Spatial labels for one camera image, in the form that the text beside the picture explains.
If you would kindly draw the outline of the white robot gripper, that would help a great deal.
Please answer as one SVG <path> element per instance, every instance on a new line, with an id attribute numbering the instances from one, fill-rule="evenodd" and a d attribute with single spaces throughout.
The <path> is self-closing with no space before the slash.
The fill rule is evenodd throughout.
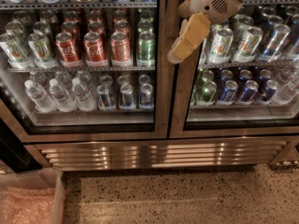
<path id="1" fill-rule="evenodd" d="M 185 0 L 182 2 L 178 6 L 178 14 L 184 20 L 178 38 L 167 53 L 168 61 L 172 64 L 182 63 L 206 39 L 211 23 L 222 23 L 229 19 L 245 1 L 247 0 Z"/>

